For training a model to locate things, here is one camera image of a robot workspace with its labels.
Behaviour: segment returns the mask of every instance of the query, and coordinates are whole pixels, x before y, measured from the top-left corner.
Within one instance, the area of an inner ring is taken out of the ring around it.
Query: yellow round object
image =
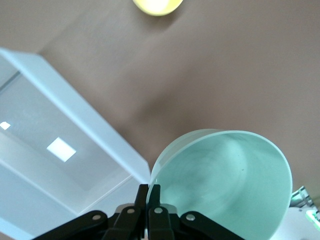
[[[183,0],[133,0],[135,5],[146,14],[164,16],[173,12]]]

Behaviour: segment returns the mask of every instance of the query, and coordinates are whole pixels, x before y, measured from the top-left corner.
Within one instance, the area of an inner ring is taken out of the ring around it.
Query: glowing green strip
[[[311,223],[313,223],[315,228],[318,229],[318,231],[320,231],[320,222],[317,218],[316,211],[315,210],[308,210],[305,212],[305,216]]]

